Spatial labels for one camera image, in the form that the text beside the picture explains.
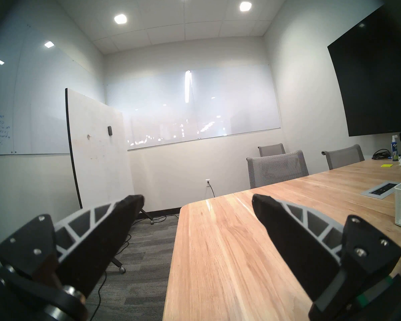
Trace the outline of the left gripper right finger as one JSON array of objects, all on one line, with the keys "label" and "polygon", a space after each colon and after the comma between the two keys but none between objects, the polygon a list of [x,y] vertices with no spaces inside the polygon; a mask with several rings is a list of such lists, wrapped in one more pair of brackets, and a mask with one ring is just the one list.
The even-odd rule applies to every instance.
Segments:
[{"label": "left gripper right finger", "polygon": [[401,247],[357,215],[323,213],[254,194],[253,211],[312,301],[309,320],[391,320]]}]

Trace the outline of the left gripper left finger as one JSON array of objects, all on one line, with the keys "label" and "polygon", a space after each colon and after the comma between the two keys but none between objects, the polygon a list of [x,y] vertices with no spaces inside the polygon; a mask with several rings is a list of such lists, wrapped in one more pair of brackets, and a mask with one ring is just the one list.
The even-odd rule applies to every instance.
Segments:
[{"label": "left gripper left finger", "polygon": [[0,320],[87,320],[86,298],[123,245],[142,195],[57,223],[35,216],[0,243]]}]

